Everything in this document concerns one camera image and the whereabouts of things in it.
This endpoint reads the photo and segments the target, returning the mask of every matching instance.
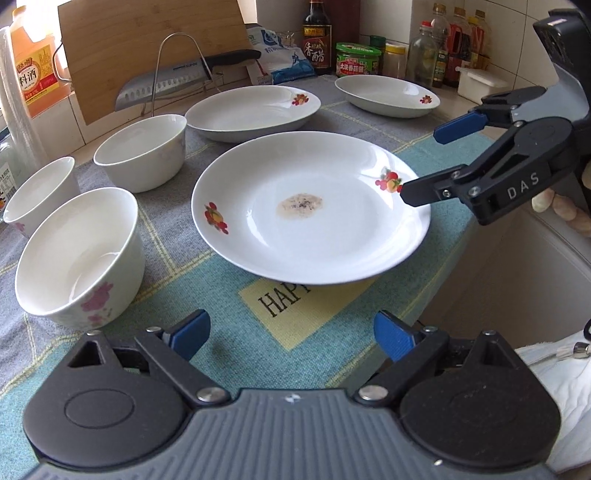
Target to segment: food stain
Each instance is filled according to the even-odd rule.
[[[322,208],[322,198],[309,193],[298,193],[277,205],[277,215],[287,219],[309,218]]]

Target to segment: kitchen knife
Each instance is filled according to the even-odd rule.
[[[257,60],[260,57],[261,52],[258,50],[235,50],[205,57],[205,60],[209,68],[213,69],[216,66],[236,65],[246,60]],[[158,71],[156,99],[206,80],[211,80],[211,77],[207,73],[202,59],[162,68]],[[115,101],[115,111],[118,112],[130,106],[149,102],[152,99],[153,83],[154,72],[132,78],[119,91]]]

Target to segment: green jar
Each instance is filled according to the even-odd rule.
[[[358,43],[336,44],[336,74],[346,75],[376,75],[378,73],[379,58],[382,52],[377,48],[360,45]]]

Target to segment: orange label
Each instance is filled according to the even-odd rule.
[[[60,85],[51,66],[51,48],[46,45],[17,63],[17,76],[27,105]]]

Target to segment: vinegar label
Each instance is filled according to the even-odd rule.
[[[330,67],[330,51],[332,49],[330,31],[331,28],[327,25],[304,27],[302,50],[315,69],[326,69]]]

